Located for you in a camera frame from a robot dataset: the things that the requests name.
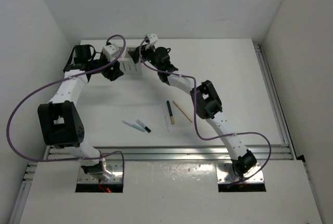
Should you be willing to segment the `gold slim makeup pen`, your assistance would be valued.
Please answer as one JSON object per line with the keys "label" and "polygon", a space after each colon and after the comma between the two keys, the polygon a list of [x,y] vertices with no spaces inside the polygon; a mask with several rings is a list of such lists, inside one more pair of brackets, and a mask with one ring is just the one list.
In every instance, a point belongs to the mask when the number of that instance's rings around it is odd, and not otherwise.
{"label": "gold slim makeup pen", "polygon": [[175,101],[172,101],[172,103],[177,107],[177,109],[191,122],[191,123],[193,123],[194,121],[192,120],[192,118],[190,117],[190,115],[186,112],[186,111],[184,111],[182,108],[181,108],[181,106],[177,103],[177,102],[175,102]]}

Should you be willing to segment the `dark green gold makeup pen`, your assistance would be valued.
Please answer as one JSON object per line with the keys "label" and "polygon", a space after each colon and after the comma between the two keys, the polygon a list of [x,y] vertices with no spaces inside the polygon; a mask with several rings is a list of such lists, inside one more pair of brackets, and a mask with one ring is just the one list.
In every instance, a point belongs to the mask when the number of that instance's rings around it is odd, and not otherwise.
{"label": "dark green gold makeup pen", "polygon": [[167,101],[166,105],[167,105],[167,108],[168,108],[168,112],[169,112],[171,124],[174,125],[175,121],[174,121],[174,116],[173,116],[173,112],[172,112],[170,101]]}

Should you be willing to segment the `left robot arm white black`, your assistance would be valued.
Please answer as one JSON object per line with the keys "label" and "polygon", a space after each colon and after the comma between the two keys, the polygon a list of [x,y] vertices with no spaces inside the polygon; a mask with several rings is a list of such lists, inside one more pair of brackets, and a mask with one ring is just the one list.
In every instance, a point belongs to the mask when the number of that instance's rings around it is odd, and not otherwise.
{"label": "left robot arm white black", "polygon": [[63,69],[64,81],[49,102],[40,104],[37,109],[45,144],[66,150],[80,160],[85,174],[101,181],[109,180],[112,172],[108,170],[101,152],[85,139],[85,129],[76,105],[92,75],[101,73],[114,81],[124,74],[118,62],[124,51],[124,47],[107,43],[96,59],[97,52],[92,45],[74,46]]}

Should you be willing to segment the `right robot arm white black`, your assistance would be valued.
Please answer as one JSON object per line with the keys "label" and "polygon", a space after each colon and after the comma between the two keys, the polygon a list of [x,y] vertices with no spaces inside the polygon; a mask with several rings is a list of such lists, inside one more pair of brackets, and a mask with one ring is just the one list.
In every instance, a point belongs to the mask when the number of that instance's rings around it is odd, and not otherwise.
{"label": "right robot arm white black", "polygon": [[228,150],[234,175],[244,179],[244,175],[257,164],[257,159],[227,122],[222,110],[222,102],[213,83],[206,80],[198,86],[193,77],[178,74],[178,69],[170,62],[170,51],[170,48],[143,45],[129,51],[129,55],[134,63],[141,61],[153,65],[163,83],[191,96],[196,116],[206,120],[216,131]]}

